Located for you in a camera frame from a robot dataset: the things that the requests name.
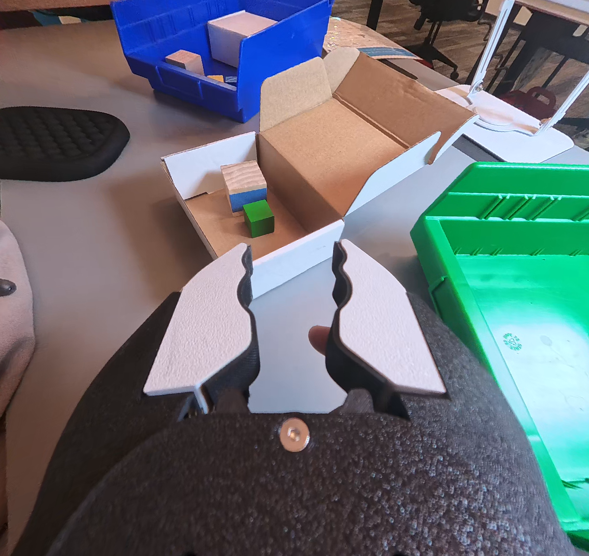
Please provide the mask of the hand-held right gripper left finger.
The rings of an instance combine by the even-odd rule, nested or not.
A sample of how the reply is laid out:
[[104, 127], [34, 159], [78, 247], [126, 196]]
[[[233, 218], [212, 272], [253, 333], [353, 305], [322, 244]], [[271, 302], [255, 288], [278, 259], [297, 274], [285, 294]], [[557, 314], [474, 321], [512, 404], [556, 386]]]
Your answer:
[[248, 396], [260, 372], [251, 246], [245, 243], [205, 266], [180, 293], [145, 381], [148, 396], [193, 392], [203, 413], [227, 389]]

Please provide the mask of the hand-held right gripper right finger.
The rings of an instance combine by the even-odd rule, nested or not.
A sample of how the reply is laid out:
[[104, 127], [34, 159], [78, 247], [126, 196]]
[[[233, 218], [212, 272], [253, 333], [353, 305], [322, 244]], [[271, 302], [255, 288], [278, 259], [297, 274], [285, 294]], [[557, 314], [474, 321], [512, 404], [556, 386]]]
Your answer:
[[348, 239], [334, 243], [337, 309], [326, 369], [345, 392], [364, 389], [378, 413], [408, 418], [401, 394], [446, 394], [409, 295], [382, 265]]

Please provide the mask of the green cube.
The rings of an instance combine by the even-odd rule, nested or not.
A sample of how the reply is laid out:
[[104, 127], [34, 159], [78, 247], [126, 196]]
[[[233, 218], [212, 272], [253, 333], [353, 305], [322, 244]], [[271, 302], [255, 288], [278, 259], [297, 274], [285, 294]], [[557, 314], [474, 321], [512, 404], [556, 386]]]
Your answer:
[[266, 199], [244, 204], [244, 221], [252, 238], [272, 234], [275, 231], [275, 216]]

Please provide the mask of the green plastic bin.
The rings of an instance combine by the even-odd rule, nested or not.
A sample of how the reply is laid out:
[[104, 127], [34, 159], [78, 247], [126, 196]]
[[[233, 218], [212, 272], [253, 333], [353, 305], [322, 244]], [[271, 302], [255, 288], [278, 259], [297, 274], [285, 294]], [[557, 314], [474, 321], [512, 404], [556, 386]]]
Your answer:
[[475, 162], [410, 235], [438, 316], [493, 374], [588, 551], [588, 166]]

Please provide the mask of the wooden cube with blue side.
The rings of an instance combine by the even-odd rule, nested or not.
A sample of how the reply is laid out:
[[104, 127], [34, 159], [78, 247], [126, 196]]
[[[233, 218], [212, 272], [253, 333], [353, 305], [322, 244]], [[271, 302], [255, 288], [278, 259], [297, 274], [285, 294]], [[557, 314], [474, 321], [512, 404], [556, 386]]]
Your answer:
[[233, 216], [243, 215], [243, 206], [268, 198], [268, 187], [256, 161], [220, 167]]

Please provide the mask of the white cardboard box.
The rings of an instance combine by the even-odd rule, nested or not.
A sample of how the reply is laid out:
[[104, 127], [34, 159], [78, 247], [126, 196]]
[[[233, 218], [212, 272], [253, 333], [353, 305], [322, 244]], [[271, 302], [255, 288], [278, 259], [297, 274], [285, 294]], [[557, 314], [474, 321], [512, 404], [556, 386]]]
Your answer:
[[[356, 48], [263, 81], [260, 131], [163, 157], [177, 198], [213, 259], [252, 248], [253, 296], [332, 256], [347, 215], [426, 164], [476, 115]], [[256, 161], [275, 216], [252, 238], [230, 209], [221, 167]]]

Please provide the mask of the blue plastic bin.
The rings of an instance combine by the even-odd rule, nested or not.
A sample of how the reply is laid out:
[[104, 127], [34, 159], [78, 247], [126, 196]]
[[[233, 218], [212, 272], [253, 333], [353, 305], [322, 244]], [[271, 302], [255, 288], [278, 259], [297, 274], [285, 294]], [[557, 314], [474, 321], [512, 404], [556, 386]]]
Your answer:
[[[117, 0], [111, 3], [131, 71], [160, 93], [240, 123], [260, 111], [262, 82], [321, 56], [334, 0]], [[276, 20], [240, 44], [239, 67], [211, 57], [207, 23], [245, 10]], [[202, 57], [204, 76], [165, 63], [187, 50]], [[206, 76], [236, 76], [237, 86]]]

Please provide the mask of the person's right hand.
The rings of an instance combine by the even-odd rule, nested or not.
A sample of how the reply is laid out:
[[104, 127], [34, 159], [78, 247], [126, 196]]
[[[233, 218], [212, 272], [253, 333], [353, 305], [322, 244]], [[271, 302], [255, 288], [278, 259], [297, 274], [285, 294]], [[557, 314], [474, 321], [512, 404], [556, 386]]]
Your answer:
[[325, 356], [328, 346], [330, 327], [314, 325], [309, 329], [308, 339], [311, 346], [320, 354]]

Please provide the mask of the person in grey sweatshirt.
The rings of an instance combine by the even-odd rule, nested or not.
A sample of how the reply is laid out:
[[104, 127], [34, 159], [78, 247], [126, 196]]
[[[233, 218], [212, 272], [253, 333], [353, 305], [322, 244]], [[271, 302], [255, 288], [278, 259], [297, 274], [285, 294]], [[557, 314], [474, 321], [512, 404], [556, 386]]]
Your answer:
[[16, 289], [1, 297], [1, 415], [18, 389], [35, 349], [33, 293], [19, 244], [1, 222], [1, 279]]

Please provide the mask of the white desk stand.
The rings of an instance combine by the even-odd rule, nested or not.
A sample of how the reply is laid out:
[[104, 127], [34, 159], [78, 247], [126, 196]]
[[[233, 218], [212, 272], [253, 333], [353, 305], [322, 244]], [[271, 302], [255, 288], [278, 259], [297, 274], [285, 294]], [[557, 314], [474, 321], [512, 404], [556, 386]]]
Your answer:
[[514, 0], [503, 0], [472, 83], [468, 86], [443, 88], [437, 90], [436, 94], [475, 114], [474, 123], [468, 124], [463, 133], [500, 161], [541, 163], [574, 146], [571, 138], [553, 127], [588, 86], [588, 73], [556, 113], [543, 120], [536, 119], [482, 90], [484, 75], [513, 5]]

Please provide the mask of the wooden cube with pale side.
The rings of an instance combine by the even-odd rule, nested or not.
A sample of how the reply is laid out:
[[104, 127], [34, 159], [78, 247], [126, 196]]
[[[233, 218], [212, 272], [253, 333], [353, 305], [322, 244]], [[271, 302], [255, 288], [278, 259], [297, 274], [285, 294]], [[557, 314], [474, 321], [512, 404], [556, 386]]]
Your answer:
[[202, 57], [194, 52], [179, 50], [165, 57], [165, 63], [181, 68], [187, 72], [204, 76]]

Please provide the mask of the red bag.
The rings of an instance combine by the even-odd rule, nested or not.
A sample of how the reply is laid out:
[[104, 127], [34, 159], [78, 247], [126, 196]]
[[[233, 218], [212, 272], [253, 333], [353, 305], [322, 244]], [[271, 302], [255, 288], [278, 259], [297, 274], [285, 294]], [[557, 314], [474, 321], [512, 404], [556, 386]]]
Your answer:
[[556, 113], [556, 96], [547, 88], [512, 90], [499, 98], [538, 120], [549, 119]]

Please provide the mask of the large white block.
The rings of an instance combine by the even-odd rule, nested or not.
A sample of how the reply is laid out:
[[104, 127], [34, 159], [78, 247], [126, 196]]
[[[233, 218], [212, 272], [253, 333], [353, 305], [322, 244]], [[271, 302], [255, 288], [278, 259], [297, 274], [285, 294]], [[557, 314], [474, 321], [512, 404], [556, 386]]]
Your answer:
[[276, 20], [245, 10], [210, 20], [207, 26], [211, 57], [238, 68], [241, 42], [276, 23]]

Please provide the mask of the paper leaflet with blue band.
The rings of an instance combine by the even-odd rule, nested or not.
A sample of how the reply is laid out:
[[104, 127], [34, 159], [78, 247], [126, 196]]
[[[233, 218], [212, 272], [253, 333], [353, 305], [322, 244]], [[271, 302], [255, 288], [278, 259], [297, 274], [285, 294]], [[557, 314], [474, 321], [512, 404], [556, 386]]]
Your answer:
[[421, 59], [363, 24], [330, 17], [322, 55], [338, 48], [354, 48], [376, 60]]

